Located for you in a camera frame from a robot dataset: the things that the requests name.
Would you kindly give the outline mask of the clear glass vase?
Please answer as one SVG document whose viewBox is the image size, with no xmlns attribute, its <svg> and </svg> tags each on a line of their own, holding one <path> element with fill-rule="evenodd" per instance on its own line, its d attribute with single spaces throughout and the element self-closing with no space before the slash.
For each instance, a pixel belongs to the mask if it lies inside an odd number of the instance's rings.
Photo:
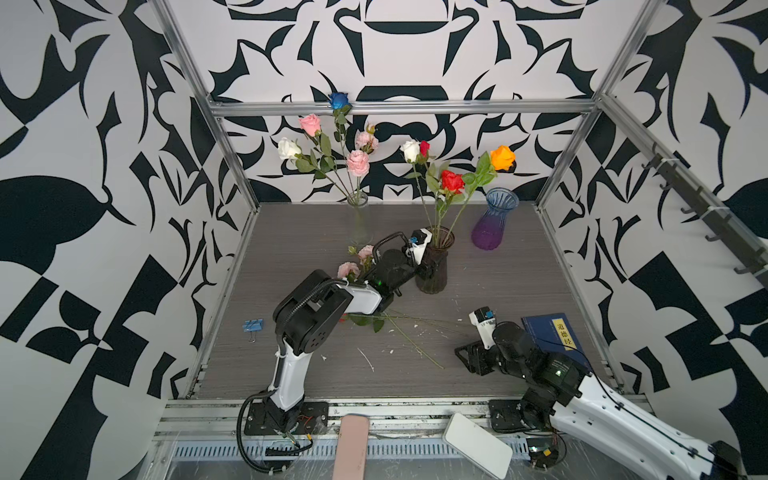
<svg viewBox="0 0 768 480">
<path fill-rule="evenodd" d="M 351 245 L 363 246 L 371 240 L 369 198 L 358 192 L 347 200 L 347 230 Z"/>
</svg>

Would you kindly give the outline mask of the maroon glass vase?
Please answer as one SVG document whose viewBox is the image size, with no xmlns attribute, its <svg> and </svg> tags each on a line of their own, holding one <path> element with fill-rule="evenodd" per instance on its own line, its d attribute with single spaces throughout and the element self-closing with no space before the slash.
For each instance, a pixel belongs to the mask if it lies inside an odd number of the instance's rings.
<svg viewBox="0 0 768 480">
<path fill-rule="evenodd" d="M 416 285 L 425 294 L 438 294 L 448 283 L 448 253 L 455 236 L 447 227 L 434 227 L 431 233 L 422 257 L 423 272 L 416 276 Z"/>
</svg>

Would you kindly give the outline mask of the blue purple glass vase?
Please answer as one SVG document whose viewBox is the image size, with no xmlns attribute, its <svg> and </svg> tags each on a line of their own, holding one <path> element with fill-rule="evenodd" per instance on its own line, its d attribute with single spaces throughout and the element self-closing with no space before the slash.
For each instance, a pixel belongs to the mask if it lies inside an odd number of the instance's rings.
<svg viewBox="0 0 768 480">
<path fill-rule="evenodd" d="M 479 249 L 491 251 L 503 240 L 506 219 L 519 205 L 518 196 L 507 188 L 495 187 L 486 192 L 487 209 L 471 232 L 472 243 Z"/>
</svg>

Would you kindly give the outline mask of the large pink peony flower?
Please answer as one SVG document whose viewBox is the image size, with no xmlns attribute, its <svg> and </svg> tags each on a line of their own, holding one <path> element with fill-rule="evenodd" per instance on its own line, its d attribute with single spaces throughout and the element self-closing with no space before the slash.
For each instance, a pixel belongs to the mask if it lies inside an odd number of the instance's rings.
<svg viewBox="0 0 768 480">
<path fill-rule="evenodd" d="M 370 169 L 369 155 L 362 150 L 350 152 L 347 156 L 346 167 L 354 187 L 352 200 L 354 203 L 358 203 L 362 195 L 362 179 L 369 173 Z"/>
</svg>

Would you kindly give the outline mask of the pink rose flower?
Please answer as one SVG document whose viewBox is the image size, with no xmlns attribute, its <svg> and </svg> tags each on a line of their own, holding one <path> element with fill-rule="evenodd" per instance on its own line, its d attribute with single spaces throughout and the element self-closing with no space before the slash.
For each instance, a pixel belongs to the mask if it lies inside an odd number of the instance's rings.
<svg viewBox="0 0 768 480">
<path fill-rule="evenodd" d="M 312 172 L 318 180 L 329 180 L 331 185 L 339 190 L 346 200 L 352 198 L 352 188 L 349 182 L 344 182 L 340 173 L 342 167 L 341 155 L 334 151 L 332 141 L 340 143 L 344 136 L 335 124 L 333 134 L 323 130 L 321 119 L 318 115 L 311 114 L 299 119 L 304 136 L 310 141 L 308 153 L 296 154 L 296 167 L 305 172 Z"/>
</svg>

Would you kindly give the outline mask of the blue rose flower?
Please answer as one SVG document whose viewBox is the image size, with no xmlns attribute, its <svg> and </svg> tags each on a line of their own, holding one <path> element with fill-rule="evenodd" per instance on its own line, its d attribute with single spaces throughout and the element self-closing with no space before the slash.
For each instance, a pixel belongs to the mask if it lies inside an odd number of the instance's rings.
<svg viewBox="0 0 768 480">
<path fill-rule="evenodd" d="M 346 145 L 347 125 L 348 125 L 346 116 L 351 111 L 352 106 L 349 102 L 348 94 L 342 93 L 342 92 L 332 92 L 329 95 L 329 103 L 332 109 L 333 123 L 334 123 L 334 129 L 335 129 L 334 139 L 338 143 L 339 152 L 342 157 L 341 164 L 345 167 L 347 180 L 348 180 L 348 186 L 346 187 L 347 189 L 346 199 L 347 199 L 347 202 L 350 203 L 354 197 L 355 185 L 346 164 L 347 156 L 349 153 Z"/>
</svg>

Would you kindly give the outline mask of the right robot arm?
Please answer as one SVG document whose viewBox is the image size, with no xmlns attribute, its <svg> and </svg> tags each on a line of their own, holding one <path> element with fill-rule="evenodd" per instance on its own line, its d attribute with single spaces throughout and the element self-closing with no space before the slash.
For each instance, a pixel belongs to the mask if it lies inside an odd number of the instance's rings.
<svg viewBox="0 0 768 480">
<path fill-rule="evenodd" d="M 477 328 L 480 340 L 454 351 L 465 368 L 480 376 L 498 371 L 527 385 L 521 399 L 492 406 L 494 431 L 566 434 L 643 479 L 742 478 L 734 447 L 666 424 L 567 354 L 542 350 L 518 324 L 482 322 Z"/>
</svg>

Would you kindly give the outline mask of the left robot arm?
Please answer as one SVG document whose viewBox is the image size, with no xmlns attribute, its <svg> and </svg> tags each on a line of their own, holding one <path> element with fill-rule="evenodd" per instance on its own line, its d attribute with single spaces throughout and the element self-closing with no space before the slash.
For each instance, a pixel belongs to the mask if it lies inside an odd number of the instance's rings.
<svg viewBox="0 0 768 480">
<path fill-rule="evenodd" d="M 273 312 L 278 350 L 272 382 L 242 405 L 239 431 L 247 436 L 288 434 L 299 426 L 305 379 L 313 353 L 345 315 L 373 319 L 383 314 L 412 279 L 428 279 L 437 262 L 426 255 L 433 233 L 395 232 L 376 243 L 371 268 L 358 279 L 311 272 Z"/>
</svg>

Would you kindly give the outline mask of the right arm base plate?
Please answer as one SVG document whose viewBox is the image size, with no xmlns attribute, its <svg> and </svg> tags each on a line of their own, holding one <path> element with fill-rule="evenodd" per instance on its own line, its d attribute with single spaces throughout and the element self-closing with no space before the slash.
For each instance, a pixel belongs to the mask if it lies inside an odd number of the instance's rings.
<svg viewBox="0 0 768 480">
<path fill-rule="evenodd" d="M 511 434 L 533 430 L 524 419 L 520 400 L 489 400 L 488 411 L 490 427 L 496 433 Z"/>
</svg>

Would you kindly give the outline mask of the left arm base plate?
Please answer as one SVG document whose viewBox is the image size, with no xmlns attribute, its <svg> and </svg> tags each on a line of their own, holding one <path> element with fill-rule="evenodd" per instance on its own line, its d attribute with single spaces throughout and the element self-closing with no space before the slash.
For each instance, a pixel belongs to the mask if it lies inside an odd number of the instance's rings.
<svg viewBox="0 0 768 480">
<path fill-rule="evenodd" d="M 243 433 L 246 436 L 316 434 L 327 427 L 328 417 L 328 402 L 303 401 L 288 411 L 279 409 L 271 400 L 255 402 L 245 415 Z"/>
</svg>

